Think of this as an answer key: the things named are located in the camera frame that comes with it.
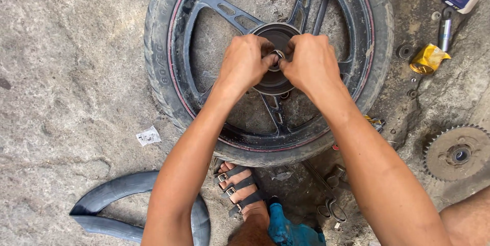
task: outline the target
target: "metal rod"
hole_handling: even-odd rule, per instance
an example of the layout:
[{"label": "metal rod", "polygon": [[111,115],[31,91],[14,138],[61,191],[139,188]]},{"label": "metal rod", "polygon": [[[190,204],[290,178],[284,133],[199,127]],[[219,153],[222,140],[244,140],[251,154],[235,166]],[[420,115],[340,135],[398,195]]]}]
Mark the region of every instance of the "metal rod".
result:
[{"label": "metal rod", "polygon": [[320,28],[322,27],[323,18],[325,17],[325,12],[327,11],[328,0],[322,0],[322,4],[316,15],[315,27],[313,27],[313,35],[317,36],[320,34]]}]

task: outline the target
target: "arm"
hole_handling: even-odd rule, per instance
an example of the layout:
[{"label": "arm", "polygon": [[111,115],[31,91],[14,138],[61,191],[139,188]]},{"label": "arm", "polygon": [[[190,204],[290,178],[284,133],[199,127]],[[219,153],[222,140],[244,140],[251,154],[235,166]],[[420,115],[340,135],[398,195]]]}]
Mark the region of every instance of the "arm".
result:
[{"label": "arm", "polygon": [[259,83],[277,55],[267,39],[236,36],[224,53],[211,93],[163,163],[151,192],[141,245],[193,245],[191,210],[204,182],[218,135],[232,107]]},{"label": "arm", "polygon": [[365,120],[340,80],[327,36],[294,36],[281,70],[322,112],[346,164],[352,193],[383,245],[450,245],[429,195]]}]

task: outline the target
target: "black alloy rim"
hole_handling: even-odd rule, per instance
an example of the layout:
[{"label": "black alloy rim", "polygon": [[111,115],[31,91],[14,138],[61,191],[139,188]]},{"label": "black alloy rim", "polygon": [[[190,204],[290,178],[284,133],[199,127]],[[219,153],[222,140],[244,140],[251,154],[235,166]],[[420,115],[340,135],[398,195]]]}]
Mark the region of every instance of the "black alloy rim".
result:
[{"label": "black alloy rim", "polygon": [[[339,68],[349,93],[354,100],[357,100],[367,80],[373,57],[373,19],[368,0],[338,0],[338,2],[347,22],[350,43],[349,55],[346,60],[339,62]],[[327,4],[328,0],[326,2],[323,0],[315,26],[321,26]],[[195,20],[203,8],[213,9],[244,35],[253,33],[266,25],[260,19],[226,0],[177,1],[169,24],[168,63],[175,90],[185,109],[193,118],[200,111],[211,91],[209,88],[205,93],[200,93],[195,86],[189,54]],[[304,33],[310,8],[311,0],[296,0],[285,24],[294,26],[300,33]],[[269,93],[274,99],[272,105],[267,102],[266,96],[260,93],[276,126],[276,132],[259,134],[225,124],[219,140],[240,149],[271,152],[294,149],[317,139],[329,130],[322,115],[317,115],[295,128],[288,127],[282,108],[282,98],[279,95],[284,93],[283,91],[278,91],[277,94]]]}]

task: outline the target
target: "oil stain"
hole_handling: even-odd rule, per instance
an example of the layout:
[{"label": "oil stain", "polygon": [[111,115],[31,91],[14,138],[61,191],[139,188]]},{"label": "oil stain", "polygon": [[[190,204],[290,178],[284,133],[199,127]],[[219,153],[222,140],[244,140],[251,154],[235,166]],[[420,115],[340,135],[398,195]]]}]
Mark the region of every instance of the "oil stain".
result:
[{"label": "oil stain", "polygon": [[5,88],[7,90],[10,90],[10,88],[12,88],[8,80],[4,78],[0,78],[0,87]]}]

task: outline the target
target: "wheel hub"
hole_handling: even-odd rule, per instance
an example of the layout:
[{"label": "wheel hub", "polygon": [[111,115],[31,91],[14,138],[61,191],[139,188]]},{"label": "wheel hub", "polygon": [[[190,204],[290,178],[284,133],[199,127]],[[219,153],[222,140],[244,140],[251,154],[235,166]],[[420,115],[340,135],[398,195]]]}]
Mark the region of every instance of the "wheel hub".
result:
[{"label": "wheel hub", "polygon": [[[286,46],[291,37],[301,34],[299,30],[285,23],[269,23],[259,27],[252,33],[267,38],[277,50],[283,53],[286,52]],[[270,67],[260,83],[254,86],[255,90],[266,95],[282,95],[293,88],[294,86],[291,82],[279,71],[279,65]]]}]

